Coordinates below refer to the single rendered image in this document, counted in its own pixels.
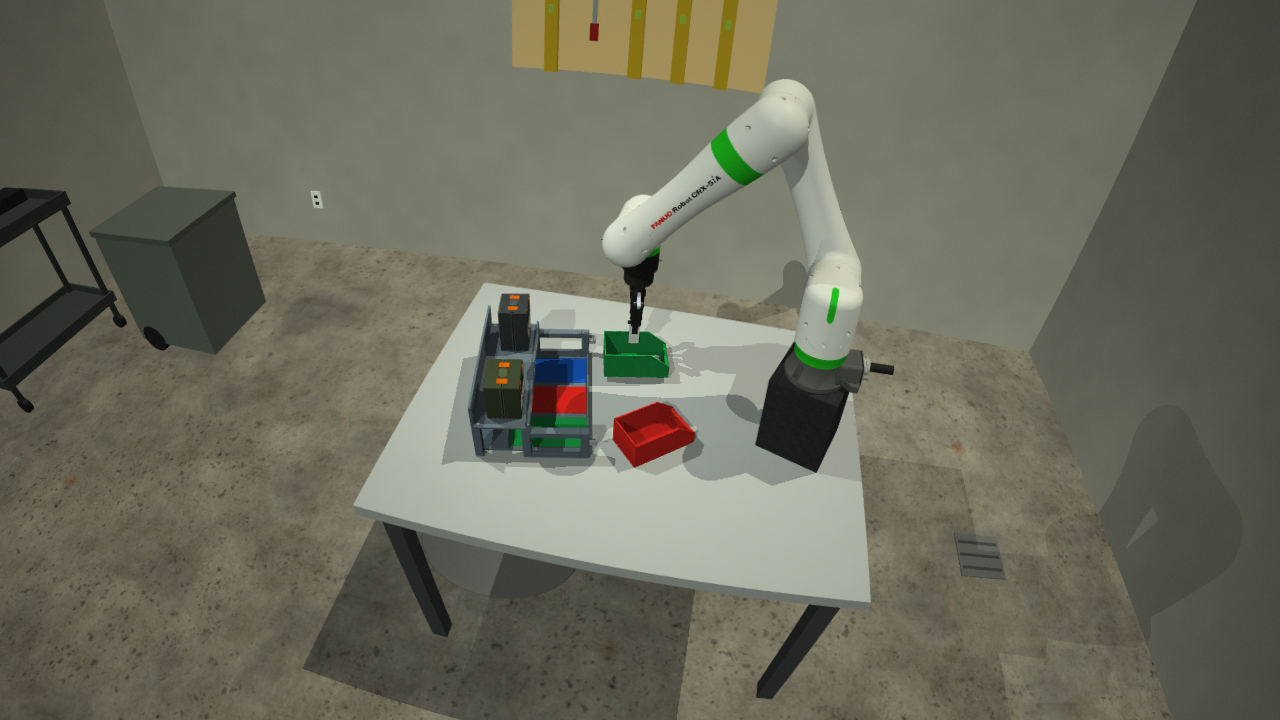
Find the green bin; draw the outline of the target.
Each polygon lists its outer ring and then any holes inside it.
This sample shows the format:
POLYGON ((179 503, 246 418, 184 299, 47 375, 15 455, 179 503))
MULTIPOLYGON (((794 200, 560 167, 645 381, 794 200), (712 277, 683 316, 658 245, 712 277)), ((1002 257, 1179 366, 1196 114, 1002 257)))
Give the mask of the green bin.
POLYGON ((628 331, 604 331, 603 357, 604 377, 666 377, 669 370, 666 342, 650 332, 628 343, 628 331))

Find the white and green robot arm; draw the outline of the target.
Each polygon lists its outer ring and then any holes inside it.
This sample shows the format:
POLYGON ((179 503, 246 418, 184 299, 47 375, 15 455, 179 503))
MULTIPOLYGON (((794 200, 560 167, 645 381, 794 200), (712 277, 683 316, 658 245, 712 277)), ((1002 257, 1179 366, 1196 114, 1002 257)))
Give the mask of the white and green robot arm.
POLYGON ((675 231, 781 164, 803 233, 808 281, 785 375, 815 395, 841 387, 858 393, 869 372, 893 375, 893 366, 851 348, 863 304, 861 264, 829 177, 815 101, 794 79, 777 79, 760 96, 662 190, 625 202, 602 247, 628 274, 652 275, 662 261, 659 245, 675 231))

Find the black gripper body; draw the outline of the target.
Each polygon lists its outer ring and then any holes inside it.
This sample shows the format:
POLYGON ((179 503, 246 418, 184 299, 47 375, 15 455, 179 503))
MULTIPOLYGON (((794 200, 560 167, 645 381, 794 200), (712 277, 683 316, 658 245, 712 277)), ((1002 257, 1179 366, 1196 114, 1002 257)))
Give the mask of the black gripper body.
POLYGON ((652 274, 652 275, 631 275, 627 272, 625 272, 625 283, 628 284, 628 286, 631 286, 631 287, 634 287, 634 301, 635 302, 637 302, 637 293, 641 293, 641 301, 643 301, 643 290, 646 288, 648 286, 650 286, 653 283, 653 279, 654 279, 654 274, 652 274))

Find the red bin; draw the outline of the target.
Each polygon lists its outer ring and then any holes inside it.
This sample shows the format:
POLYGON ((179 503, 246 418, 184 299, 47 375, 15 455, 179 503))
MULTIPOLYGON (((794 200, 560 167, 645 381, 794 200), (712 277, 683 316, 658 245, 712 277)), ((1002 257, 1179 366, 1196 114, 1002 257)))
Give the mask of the red bin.
POLYGON ((692 429, 673 406, 655 402, 614 418, 613 441, 637 468, 692 443, 692 429))

